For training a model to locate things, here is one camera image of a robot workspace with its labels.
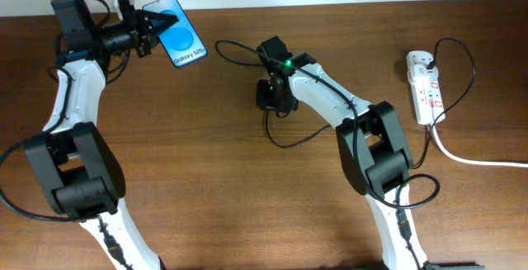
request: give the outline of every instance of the power outlet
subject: power outlet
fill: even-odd
[[[407,55],[408,80],[411,84],[414,110],[420,125],[430,125],[445,110],[438,82],[438,68],[427,70],[432,55],[426,51],[412,51]]]

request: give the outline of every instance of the power socket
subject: power socket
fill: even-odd
[[[427,69],[433,60],[426,51],[411,51],[407,55],[407,77],[412,89],[414,110],[420,125],[430,125],[444,111],[444,102],[438,82],[438,68]],[[443,121],[443,114],[436,123]]]

